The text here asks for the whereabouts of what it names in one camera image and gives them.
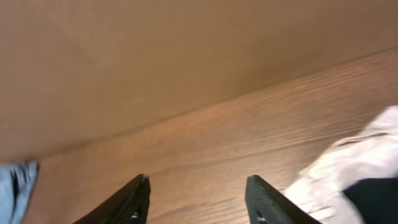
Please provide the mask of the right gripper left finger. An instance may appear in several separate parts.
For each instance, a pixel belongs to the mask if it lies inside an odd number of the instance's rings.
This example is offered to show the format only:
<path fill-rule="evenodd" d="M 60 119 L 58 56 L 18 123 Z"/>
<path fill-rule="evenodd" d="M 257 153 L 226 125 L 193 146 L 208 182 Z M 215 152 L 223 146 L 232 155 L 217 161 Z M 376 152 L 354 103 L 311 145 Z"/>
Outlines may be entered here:
<path fill-rule="evenodd" d="M 146 224 L 149 204 L 149 177 L 139 174 L 73 224 Z"/>

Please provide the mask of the black t-shirt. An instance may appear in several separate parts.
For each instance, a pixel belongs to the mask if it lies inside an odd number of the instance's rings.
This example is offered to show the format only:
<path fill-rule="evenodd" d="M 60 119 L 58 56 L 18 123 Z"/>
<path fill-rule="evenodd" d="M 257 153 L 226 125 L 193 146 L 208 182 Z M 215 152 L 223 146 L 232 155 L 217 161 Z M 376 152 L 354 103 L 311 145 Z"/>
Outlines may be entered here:
<path fill-rule="evenodd" d="M 343 193 L 365 224 L 397 224 L 397 178 L 363 179 Z"/>

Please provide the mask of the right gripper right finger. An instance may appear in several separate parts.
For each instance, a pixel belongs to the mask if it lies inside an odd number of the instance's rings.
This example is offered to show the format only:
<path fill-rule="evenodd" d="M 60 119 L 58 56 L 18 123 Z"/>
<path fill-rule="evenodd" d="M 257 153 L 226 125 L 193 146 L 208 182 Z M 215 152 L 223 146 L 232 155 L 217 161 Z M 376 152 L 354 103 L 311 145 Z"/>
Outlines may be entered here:
<path fill-rule="evenodd" d="M 320 224 L 259 175 L 247 178 L 245 202 L 250 224 Z"/>

